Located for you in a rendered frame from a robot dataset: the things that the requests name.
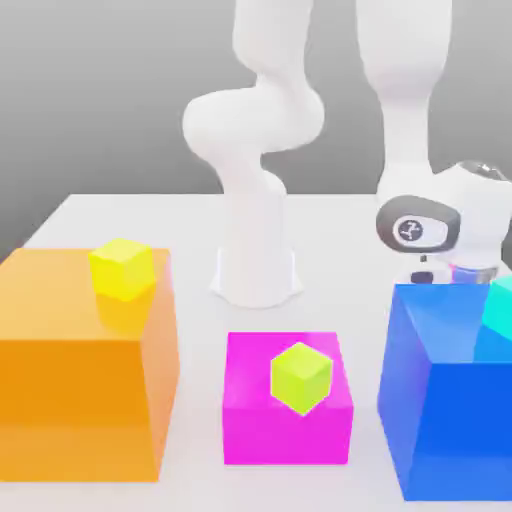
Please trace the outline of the large blue box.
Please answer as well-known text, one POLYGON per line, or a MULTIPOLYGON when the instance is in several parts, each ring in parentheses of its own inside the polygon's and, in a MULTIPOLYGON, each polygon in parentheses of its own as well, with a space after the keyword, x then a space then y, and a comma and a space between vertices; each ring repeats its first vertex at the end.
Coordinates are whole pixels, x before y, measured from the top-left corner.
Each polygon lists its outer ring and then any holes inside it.
POLYGON ((407 501, 512 501, 512 342, 487 294, 394 288, 377 409, 407 501))

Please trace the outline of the small lime green cube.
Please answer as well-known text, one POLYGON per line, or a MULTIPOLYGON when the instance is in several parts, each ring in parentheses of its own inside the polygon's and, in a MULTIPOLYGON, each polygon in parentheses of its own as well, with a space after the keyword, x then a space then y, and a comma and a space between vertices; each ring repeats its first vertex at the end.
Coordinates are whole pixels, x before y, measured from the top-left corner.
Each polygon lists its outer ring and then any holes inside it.
POLYGON ((333 360, 297 342, 270 363, 270 393, 300 416, 309 414, 331 391, 333 360))

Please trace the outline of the small cyan cube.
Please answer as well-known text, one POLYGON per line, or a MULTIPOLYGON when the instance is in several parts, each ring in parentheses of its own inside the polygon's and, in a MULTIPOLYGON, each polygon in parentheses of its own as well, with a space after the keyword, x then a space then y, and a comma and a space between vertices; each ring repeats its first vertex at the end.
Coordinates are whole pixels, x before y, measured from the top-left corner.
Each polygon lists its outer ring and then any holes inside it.
POLYGON ((512 274, 490 284, 482 323, 512 341, 512 274))

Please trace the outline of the large orange box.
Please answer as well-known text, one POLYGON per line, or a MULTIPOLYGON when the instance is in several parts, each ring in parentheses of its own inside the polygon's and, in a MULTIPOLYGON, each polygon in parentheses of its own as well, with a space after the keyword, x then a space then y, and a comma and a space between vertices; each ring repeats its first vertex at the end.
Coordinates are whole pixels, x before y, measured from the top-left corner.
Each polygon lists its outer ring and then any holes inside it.
POLYGON ((0 263, 0 482, 155 482, 179 376, 171 257, 124 302, 84 249, 0 263))

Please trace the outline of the small yellow cube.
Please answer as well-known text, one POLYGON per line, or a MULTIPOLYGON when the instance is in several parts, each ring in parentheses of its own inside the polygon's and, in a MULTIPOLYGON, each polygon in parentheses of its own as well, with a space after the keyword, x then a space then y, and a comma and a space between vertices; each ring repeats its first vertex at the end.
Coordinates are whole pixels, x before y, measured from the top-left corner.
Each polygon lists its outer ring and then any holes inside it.
POLYGON ((96 294, 131 301, 156 282, 152 248, 116 238, 90 251, 88 260, 96 294))

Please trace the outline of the large magenta box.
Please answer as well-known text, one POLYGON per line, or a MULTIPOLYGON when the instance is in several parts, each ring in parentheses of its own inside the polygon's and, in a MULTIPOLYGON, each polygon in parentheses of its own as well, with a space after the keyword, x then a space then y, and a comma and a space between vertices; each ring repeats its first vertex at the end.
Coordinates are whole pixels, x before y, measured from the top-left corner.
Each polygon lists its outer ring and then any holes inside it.
POLYGON ((354 403, 333 332, 231 332, 222 401, 227 465, 343 465, 354 403), (270 393, 270 363, 302 342, 333 360, 330 394, 300 416, 270 393))

